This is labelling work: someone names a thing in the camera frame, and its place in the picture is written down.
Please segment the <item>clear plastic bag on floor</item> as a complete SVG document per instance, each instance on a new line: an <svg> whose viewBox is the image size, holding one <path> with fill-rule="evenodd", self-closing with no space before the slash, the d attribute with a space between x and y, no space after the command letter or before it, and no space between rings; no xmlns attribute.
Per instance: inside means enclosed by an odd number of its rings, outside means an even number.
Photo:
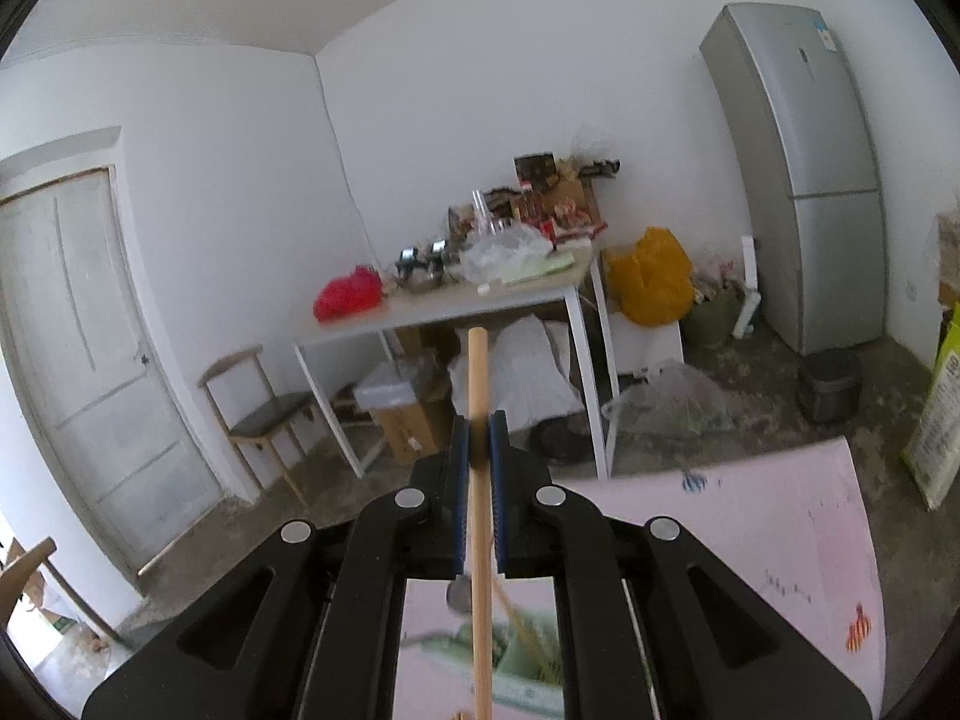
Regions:
<svg viewBox="0 0 960 720"><path fill-rule="evenodd" d="M667 361L651 379L626 387L602 406L602 415L632 436L658 439L694 439L734 426L724 390L679 361Z"/></svg>

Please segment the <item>green bucket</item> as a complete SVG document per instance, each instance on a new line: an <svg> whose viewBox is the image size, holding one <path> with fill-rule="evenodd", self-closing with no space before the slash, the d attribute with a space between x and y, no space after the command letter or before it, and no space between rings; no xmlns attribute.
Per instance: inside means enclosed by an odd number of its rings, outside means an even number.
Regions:
<svg viewBox="0 0 960 720"><path fill-rule="evenodd" d="M740 288L732 281L693 281L695 302L680 321L692 348L718 348L729 341L740 314Z"/></svg>

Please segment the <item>silver refrigerator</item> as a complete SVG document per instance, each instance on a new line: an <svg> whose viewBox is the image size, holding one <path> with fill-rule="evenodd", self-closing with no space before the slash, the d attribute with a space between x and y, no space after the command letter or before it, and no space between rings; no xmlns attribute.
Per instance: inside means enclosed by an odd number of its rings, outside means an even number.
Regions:
<svg viewBox="0 0 960 720"><path fill-rule="evenodd" d="M811 8L729 4L700 50L739 161L766 323L800 355L882 337L882 188L832 30Z"/></svg>

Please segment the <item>cardboard box under table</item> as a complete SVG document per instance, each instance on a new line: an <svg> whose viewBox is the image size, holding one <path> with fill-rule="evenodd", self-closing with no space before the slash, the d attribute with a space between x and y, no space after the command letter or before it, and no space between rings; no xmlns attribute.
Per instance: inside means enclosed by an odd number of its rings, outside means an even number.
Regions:
<svg viewBox="0 0 960 720"><path fill-rule="evenodd" d="M454 408L447 398L441 398L374 410L373 418L395 460L413 463L449 447Z"/></svg>

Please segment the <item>metal spoon in holder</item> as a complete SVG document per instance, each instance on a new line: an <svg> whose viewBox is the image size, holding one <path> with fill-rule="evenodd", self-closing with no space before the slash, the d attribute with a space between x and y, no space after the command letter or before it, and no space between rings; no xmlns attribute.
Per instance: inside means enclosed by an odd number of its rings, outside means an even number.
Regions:
<svg viewBox="0 0 960 720"><path fill-rule="evenodd" d="M458 575L446 587L446 606L459 616L472 614L472 578L469 574Z"/></svg>

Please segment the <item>wooden chair dark seat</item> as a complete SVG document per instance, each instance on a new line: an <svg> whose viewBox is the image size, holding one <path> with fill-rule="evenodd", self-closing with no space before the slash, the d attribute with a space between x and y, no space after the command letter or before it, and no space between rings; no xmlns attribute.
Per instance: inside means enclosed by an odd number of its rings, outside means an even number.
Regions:
<svg viewBox="0 0 960 720"><path fill-rule="evenodd" d="M263 484L260 483L260 479L254 472L249 460L245 458L242 451L244 445L254 447L257 452L265 452L274 462L286 486L299 500L299 504L306 507L308 505L306 496L302 492L301 486L296 483L295 478L291 475L290 468L285 465L285 461L281 458L275 445L275 437L286 434L298 452L299 458L306 460L308 452L296 435L293 422L298 418L306 418L309 422L313 422L316 419L316 411L319 410L319 403L311 392L279 394L275 390L270 377L268 377L265 367L263 367L262 353L262 344L254 344L254 346L249 346L249 348L235 351L231 355L217 359L203 371L203 374L197 380L197 388L205 395L221 432L228 440L228 444L231 445L231 449L235 450L242 468L257 484L257 488L263 491ZM252 364L256 369L257 376L259 376L260 383L265 390L265 400L239 421L236 421L235 424L229 424L224 417L221 406L218 405L217 397L213 394L212 383L226 376L236 367L244 366L244 364Z"/></svg>

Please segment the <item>white door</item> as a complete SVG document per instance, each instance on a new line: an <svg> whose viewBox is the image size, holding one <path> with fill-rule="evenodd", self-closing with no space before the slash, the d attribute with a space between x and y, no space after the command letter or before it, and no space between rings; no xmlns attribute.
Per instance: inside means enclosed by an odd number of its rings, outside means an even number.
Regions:
<svg viewBox="0 0 960 720"><path fill-rule="evenodd" d="M221 491L153 362L109 171L3 203L2 310L60 475L121 566L142 572Z"/></svg>

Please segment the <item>pink patterned tablecloth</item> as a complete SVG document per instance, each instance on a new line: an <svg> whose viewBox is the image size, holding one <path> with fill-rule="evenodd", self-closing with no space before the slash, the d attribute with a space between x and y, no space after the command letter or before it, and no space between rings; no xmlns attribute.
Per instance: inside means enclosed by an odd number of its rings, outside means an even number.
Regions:
<svg viewBox="0 0 960 720"><path fill-rule="evenodd" d="M843 440L690 472L566 480L609 517L667 515L884 704L885 619L866 507Z"/></svg>

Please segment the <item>wooden chopstick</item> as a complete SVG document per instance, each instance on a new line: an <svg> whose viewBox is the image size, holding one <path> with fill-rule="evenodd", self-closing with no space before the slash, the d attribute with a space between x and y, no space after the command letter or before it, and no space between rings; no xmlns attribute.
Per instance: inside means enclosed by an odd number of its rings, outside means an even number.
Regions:
<svg viewBox="0 0 960 720"><path fill-rule="evenodd" d="M469 330L467 419L470 426L469 546L472 571L472 668L475 718L493 718L493 621L491 621L490 457L488 456L488 333Z"/></svg>

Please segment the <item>red plastic bag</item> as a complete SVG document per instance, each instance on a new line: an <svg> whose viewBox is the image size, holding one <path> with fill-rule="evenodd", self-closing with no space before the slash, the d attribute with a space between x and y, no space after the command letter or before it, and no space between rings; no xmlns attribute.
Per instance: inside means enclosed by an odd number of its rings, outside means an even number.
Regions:
<svg viewBox="0 0 960 720"><path fill-rule="evenodd" d="M379 273L368 265L361 265L320 290L313 304L313 316L319 323L333 322L376 309L381 302Z"/></svg>

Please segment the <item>yellow plastic bag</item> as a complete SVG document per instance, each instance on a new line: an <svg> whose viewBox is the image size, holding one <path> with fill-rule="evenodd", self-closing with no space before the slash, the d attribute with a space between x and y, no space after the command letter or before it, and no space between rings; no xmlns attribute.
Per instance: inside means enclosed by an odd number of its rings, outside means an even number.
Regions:
<svg viewBox="0 0 960 720"><path fill-rule="evenodd" d="M602 262L607 294L636 325L669 325L692 309L692 261L669 229L648 227L631 247L605 249Z"/></svg>

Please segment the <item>green yellow rice bag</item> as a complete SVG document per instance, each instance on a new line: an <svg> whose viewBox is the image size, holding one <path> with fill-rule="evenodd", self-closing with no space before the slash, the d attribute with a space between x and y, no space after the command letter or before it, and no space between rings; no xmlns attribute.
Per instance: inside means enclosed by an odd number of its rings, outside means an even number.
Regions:
<svg viewBox="0 0 960 720"><path fill-rule="evenodd" d="M958 307L954 307L921 418L903 450L903 461L928 511L939 509L957 478L959 422Z"/></svg>

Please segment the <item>white side table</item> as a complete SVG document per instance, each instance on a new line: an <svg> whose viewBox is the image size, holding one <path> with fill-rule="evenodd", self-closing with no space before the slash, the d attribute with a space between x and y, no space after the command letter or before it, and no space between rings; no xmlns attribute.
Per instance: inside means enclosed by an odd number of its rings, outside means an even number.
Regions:
<svg viewBox="0 0 960 720"><path fill-rule="evenodd" d="M317 401L317 406L327 422L327 429L340 449L343 460L357 478L364 478L371 463L379 457L381 447L374 447L366 455L360 457L350 444L342 422L335 414L331 399L327 397L320 380L314 376L314 363L311 355L314 349L322 348L326 344L336 341L347 341L353 338L374 335L381 341L382 354L392 358L391 344L387 335L397 328L421 327L430 323L447 322L448 320L477 319L477 317L493 316L508 310L534 309L539 305L551 302L562 302L565 305L568 317L569 330L573 338L574 354L579 366L581 379L581 394L586 407L587 424L589 424L590 442L594 452L597 478L607 479L612 475L613 457L617 433L610 426L605 426L602 416L601 395L597 388L596 364L590 351L587 338L586 314L579 289L583 284L592 286L597 316L601 324L602 343L604 344L605 362L607 362L608 382L610 392L620 392L619 374L615 367L613 354L612 330L608 318L607 299L605 299L604 280L602 280L601 248L593 242L586 247L574 247L569 251L574 257L574 263L563 271L556 271L538 280L524 281L523 283L505 286L498 283L488 291L469 283L459 283L454 286L409 296L409 294L394 294L376 309L366 310L361 314L346 319L334 320L311 330L311 333L293 341L296 359L306 377L311 392Z"/></svg>

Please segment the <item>mint utensil holder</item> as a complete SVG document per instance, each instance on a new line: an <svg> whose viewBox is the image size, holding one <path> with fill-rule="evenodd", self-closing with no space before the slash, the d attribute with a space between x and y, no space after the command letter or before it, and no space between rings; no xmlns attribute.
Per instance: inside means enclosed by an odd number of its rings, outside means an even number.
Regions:
<svg viewBox="0 0 960 720"><path fill-rule="evenodd" d="M472 620L446 606L449 582L413 582L402 614L395 718L472 718ZM546 580L505 583L493 603L493 715L562 718L562 654Z"/></svg>

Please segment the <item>white sack under table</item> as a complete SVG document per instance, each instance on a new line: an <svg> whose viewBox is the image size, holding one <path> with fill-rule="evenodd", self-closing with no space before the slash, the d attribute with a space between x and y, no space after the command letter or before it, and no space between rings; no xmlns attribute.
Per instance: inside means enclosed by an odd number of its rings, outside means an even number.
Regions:
<svg viewBox="0 0 960 720"><path fill-rule="evenodd" d="M565 322L524 316L491 330L490 408L503 411L510 433L584 410L571 380L571 332Z"/></svg>

